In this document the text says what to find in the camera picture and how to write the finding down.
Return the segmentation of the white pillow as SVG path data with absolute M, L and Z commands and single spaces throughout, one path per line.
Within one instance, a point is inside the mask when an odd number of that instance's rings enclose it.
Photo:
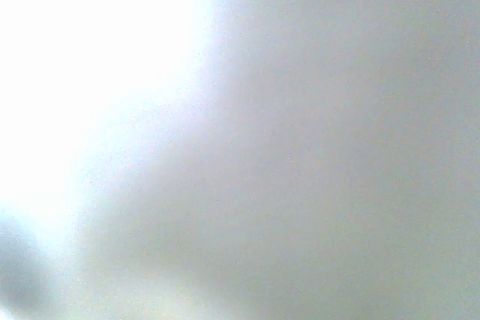
M 477 319 L 479 0 L 1 0 L 3 319 Z

